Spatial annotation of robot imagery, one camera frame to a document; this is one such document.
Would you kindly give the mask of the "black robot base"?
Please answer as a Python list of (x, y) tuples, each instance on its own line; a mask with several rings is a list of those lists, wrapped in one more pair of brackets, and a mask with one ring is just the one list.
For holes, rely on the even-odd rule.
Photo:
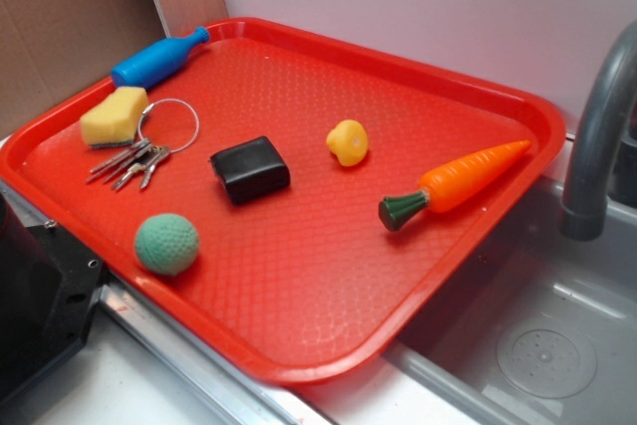
[(26, 226), (1, 199), (1, 403), (88, 340), (104, 261), (61, 225)]

